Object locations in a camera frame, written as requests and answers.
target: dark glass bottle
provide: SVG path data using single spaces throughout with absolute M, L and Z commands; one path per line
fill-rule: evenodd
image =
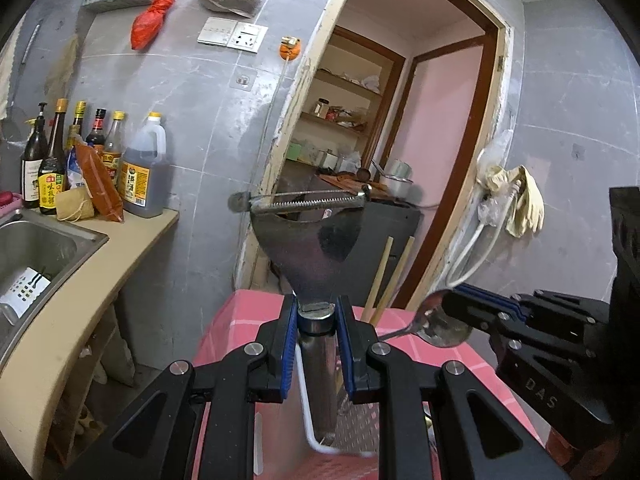
M 102 152 L 104 151 L 105 137 L 102 126 L 104 124 L 104 117 L 106 114 L 107 110 L 105 110 L 104 108 L 95 109 L 94 127 L 91 129 L 89 135 L 87 135 L 85 139 L 87 144 L 92 144 L 94 146 L 94 150 L 100 156 L 102 156 Z
M 86 109 L 86 101 L 78 101 L 76 103 L 76 111 L 74 112 L 74 121 L 69 126 L 69 132 L 66 136 L 65 153 L 74 146 L 74 134 L 82 137 L 82 120 L 84 119 L 84 110 Z
M 49 139 L 49 151 L 38 171 L 40 189 L 40 212 L 45 215 L 56 214 L 54 197 L 65 190 L 65 153 L 62 150 L 62 138 L 65 135 L 65 114 L 68 100 L 58 99 L 56 116 Z
M 33 123 L 33 133 L 27 140 L 24 153 L 20 158 L 20 193 L 27 209 L 34 209 L 40 205 L 38 170 L 47 156 L 47 136 L 44 133 L 44 107 L 46 105 L 46 103 L 38 105 L 40 113 Z

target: plastic jug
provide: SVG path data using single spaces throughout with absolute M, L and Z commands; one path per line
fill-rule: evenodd
M 162 214 L 169 193 L 166 134 L 162 115 L 151 112 L 122 154 L 118 191 L 124 209 L 151 218 Z

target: door frame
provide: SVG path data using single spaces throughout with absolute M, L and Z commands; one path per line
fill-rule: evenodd
M 385 147 L 380 158 L 380 166 L 384 167 L 396 140 L 396 135 L 398 134 L 398 129 L 402 122 L 402 117 L 404 116 L 404 108 L 409 97 L 411 85 L 414 80 L 415 69 L 418 66 L 418 63 L 446 56 L 447 54 L 452 54 L 467 48 L 473 48 L 475 46 L 482 46 L 482 55 L 478 70 L 478 79 L 476 80 L 476 88 L 474 89 L 471 108 L 466 120 L 465 131 L 462 135 L 462 140 L 460 141 L 458 154 L 456 155 L 456 160 L 451 168 L 447 185 L 442 193 L 442 198 L 438 204 L 433 220 L 431 221 L 429 230 L 420 245 L 420 249 L 415 256 L 415 259 L 409 268 L 396 297 L 394 298 L 392 307 L 404 308 L 407 306 L 414 295 L 414 292 L 418 289 L 420 280 L 436 253 L 438 244 L 446 231 L 447 224 L 453 216 L 458 197 L 465 185 L 466 174 L 473 161 L 476 144 L 478 143 L 481 133 L 484 110 L 487 108 L 488 104 L 489 90 L 494 72 L 494 58 L 497 49 L 497 34 L 492 34 L 491 31 L 489 31 L 482 36 L 476 36 L 474 38 L 468 38 L 468 40 L 457 41 L 455 43 L 441 46 L 440 48 L 425 52 L 424 54 L 420 54 L 413 58 L 411 70 L 409 71 L 404 89 L 402 90 L 402 97 L 398 105 L 398 111 L 394 117 L 391 131 L 389 131 L 389 136 L 386 140 Z
M 502 105 L 506 102 L 511 75 L 510 57 L 507 56 L 507 53 L 513 49 L 512 27 L 496 14 L 491 4 L 485 0 L 449 1 L 461 9 L 483 30 L 492 31 L 492 34 L 497 38 L 496 50 L 492 65 L 492 76 L 490 78 L 489 97 L 486 101 L 486 107 L 481 111 L 482 126 L 474 147 L 472 164 L 466 172 L 460 192 L 454 197 L 455 206 L 446 223 L 442 237 L 433 251 L 431 261 L 428 263 L 426 270 L 419 280 L 410 301 L 406 304 L 408 310 L 415 310 L 418 307 L 422 298 L 430 289 L 438 271 L 444 266 L 444 254 L 450 243 L 454 240 L 474 188 L 475 167 L 473 160 L 491 138 L 499 122 L 498 120 L 502 118 L 505 113 L 504 106 Z M 292 88 L 289 91 L 283 112 L 278 120 L 276 135 L 274 136 L 265 170 L 257 189 L 257 193 L 259 194 L 271 194 L 276 189 L 277 177 L 282 170 L 294 127 L 302 111 L 320 58 L 324 53 L 326 44 L 334 30 L 345 2 L 346 0 L 328 0 L 324 14 L 316 27 L 308 47 L 301 56 L 302 60 L 296 72 Z M 236 265 L 236 272 L 234 273 L 234 285 L 236 288 L 250 288 L 259 255 L 259 244 L 249 225 L 246 230 L 246 237 L 241 252 L 238 254 L 238 264 Z

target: electrical outlet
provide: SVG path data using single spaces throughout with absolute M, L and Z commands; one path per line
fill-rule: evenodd
M 240 22 L 234 28 L 226 46 L 248 52 L 258 52 L 267 30 L 268 28 L 262 25 Z

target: glass jar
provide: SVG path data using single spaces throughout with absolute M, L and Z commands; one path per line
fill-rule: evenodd
M 326 113 L 328 111 L 329 111 L 329 101 L 327 101 L 326 99 L 319 98 L 318 101 L 314 103 L 314 106 L 311 109 L 311 115 L 315 115 L 316 117 L 325 119 Z

